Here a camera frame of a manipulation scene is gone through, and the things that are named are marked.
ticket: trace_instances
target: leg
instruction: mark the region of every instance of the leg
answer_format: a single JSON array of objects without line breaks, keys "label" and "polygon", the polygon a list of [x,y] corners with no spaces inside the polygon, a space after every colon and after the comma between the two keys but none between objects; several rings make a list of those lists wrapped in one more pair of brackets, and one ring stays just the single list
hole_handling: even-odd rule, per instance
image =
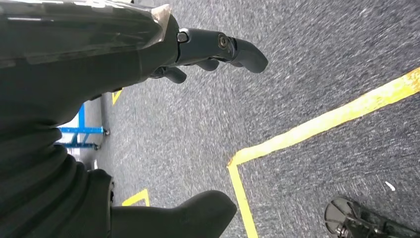
[{"label": "leg", "polygon": [[112,207],[111,237],[218,238],[236,213],[222,192],[207,191],[173,209]]}]

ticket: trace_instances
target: prosthetic hand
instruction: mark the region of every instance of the prosthetic hand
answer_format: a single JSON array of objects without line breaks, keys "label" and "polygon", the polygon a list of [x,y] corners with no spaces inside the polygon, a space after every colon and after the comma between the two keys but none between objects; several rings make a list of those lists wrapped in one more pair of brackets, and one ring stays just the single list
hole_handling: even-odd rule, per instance
[{"label": "prosthetic hand", "polygon": [[179,51],[175,63],[159,67],[151,77],[167,77],[174,83],[182,83],[187,75],[177,65],[198,65],[204,70],[213,71],[222,61],[235,67],[245,67],[253,73],[261,73],[268,64],[264,54],[253,44],[228,37],[222,32],[180,29],[177,44]]}]

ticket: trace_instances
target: blue cart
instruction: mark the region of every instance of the blue cart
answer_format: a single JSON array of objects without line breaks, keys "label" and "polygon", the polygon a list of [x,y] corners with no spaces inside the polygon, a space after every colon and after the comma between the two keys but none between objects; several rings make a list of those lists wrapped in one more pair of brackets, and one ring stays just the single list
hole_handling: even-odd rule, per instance
[{"label": "blue cart", "polygon": [[[88,127],[85,126],[85,105],[83,104],[79,111],[79,126],[78,127],[59,127],[62,133],[73,133],[73,137],[70,143],[59,143],[66,148],[92,148],[94,150],[99,150],[100,145],[95,143],[86,143],[90,134],[103,134],[109,135],[109,130],[105,130],[102,126],[101,127]],[[85,134],[83,140],[79,142],[77,140],[77,136],[79,134]]]}]

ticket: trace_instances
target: gray carpet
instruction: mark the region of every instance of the gray carpet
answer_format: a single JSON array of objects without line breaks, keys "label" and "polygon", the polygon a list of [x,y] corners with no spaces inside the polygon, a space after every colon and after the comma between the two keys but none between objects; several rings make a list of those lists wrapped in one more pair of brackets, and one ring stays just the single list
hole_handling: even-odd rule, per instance
[{"label": "gray carpet", "polygon": [[[418,0],[161,3],[181,27],[249,40],[270,64],[262,74],[184,67],[184,84],[148,80],[125,88],[115,106],[105,95],[89,115],[101,114],[112,134],[90,157],[115,176],[116,204],[144,188],[159,207],[208,189],[236,201],[226,169],[236,151],[420,67]],[[323,211],[337,195],[420,229],[419,100],[240,165],[259,237],[326,237]],[[246,237],[239,214],[223,237]]]}]

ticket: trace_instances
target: yellow tape line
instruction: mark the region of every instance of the yellow tape line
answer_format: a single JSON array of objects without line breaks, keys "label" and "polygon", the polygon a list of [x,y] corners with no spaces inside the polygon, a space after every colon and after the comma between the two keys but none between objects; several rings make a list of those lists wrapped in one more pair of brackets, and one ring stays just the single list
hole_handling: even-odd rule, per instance
[{"label": "yellow tape line", "polygon": [[134,203],[140,201],[140,200],[145,200],[146,206],[150,207],[150,201],[149,201],[149,193],[147,192],[147,189],[144,189],[143,191],[137,193],[136,195],[128,198],[127,200],[125,200],[122,205],[123,206],[131,206]]},{"label": "yellow tape line", "polygon": [[303,123],[262,144],[238,151],[228,165],[239,165],[280,150],[347,121],[359,118],[420,91],[420,68],[376,88],[358,99]]},{"label": "yellow tape line", "polygon": [[230,179],[232,180],[233,189],[235,190],[236,199],[238,200],[239,210],[242,215],[242,220],[244,221],[247,236],[248,238],[257,238],[257,230],[255,229],[244,186],[242,185],[241,177],[239,176],[238,167],[233,165],[227,168],[229,169]]},{"label": "yellow tape line", "polygon": [[112,105],[114,105],[117,102],[117,99],[119,95],[121,95],[122,89],[118,92],[112,93]]}]

